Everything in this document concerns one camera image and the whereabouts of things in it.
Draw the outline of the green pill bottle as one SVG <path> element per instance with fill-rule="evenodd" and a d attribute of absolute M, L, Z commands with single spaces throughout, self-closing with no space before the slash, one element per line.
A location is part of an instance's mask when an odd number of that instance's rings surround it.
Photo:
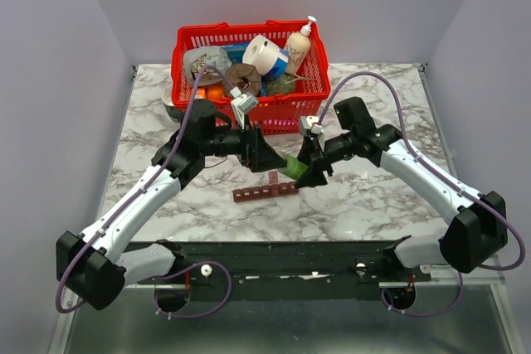
<path fill-rule="evenodd" d="M 286 162 L 285 167 L 278 170 L 282 174 L 294 181 L 300 179 L 308 170 L 308 166 L 297 159 L 297 157 L 286 154 L 284 156 Z"/>

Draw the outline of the brown weekly pill organizer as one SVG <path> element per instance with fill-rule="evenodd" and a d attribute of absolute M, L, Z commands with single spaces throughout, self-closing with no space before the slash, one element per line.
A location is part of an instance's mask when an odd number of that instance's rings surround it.
<path fill-rule="evenodd" d="M 232 191 L 235 203 L 260 201 L 282 196 L 294 196 L 299 193 L 294 182 L 280 182 L 277 171 L 268 172 L 269 183 L 263 186 L 239 188 Z"/>

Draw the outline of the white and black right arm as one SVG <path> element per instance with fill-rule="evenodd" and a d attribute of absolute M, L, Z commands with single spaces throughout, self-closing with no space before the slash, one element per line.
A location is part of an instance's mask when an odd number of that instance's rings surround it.
<path fill-rule="evenodd" d="M 326 139 L 316 116 L 300 118 L 304 138 L 297 156 L 304 169 L 296 187 L 318 187 L 333 174 L 332 166 L 353 157 L 365 158 L 405 182 L 446 222 L 442 235 L 405 236 L 384 250 L 382 272 L 398 281 L 421 265 L 447 264 L 468 274 L 507 245 L 506 226 L 499 220 L 505 201 L 496 192 L 482 194 L 458 182 L 405 141 L 391 124 L 377 127 L 359 97 L 334 106 L 343 133 Z"/>

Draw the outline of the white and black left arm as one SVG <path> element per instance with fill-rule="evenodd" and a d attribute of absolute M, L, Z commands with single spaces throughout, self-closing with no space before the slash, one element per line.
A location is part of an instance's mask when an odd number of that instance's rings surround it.
<path fill-rule="evenodd" d="M 190 101 L 178 131 L 155 153 L 127 194 L 81 233 L 67 231 L 57 240 L 59 313 L 70 311 L 61 304 L 64 289 L 101 310 L 131 284 L 152 277 L 173 284 L 182 278 L 184 253 L 175 244 L 158 241 L 141 250 L 126 248 L 151 216 L 204 169 L 207 157 L 234 155 L 252 172 L 286 165 L 248 117 L 257 105 L 252 95 L 237 96 L 231 101 L 235 117 L 230 119 L 210 100 Z"/>

